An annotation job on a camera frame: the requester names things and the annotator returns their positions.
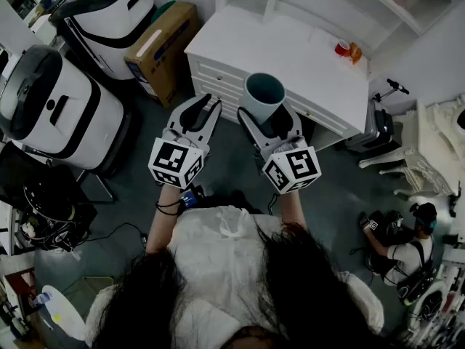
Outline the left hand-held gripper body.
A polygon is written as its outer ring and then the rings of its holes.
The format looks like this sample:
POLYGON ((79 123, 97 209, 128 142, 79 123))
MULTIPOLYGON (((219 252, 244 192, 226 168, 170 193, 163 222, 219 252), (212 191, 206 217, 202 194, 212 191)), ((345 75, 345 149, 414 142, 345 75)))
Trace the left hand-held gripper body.
POLYGON ((163 136, 155 139, 148 169, 157 182, 186 189, 204 167, 210 151, 198 147, 194 132, 178 132, 165 128, 163 136))

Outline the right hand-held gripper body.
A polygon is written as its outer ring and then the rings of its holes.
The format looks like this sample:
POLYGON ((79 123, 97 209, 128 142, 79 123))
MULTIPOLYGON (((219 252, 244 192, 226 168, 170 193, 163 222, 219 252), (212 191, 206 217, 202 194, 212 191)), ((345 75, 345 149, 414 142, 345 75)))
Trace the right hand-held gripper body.
POLYGON ((263 138, 254 144, 264 162, 262 173, 279 194, 306 188, 322 175, 315 149, 304 136, 263 138))

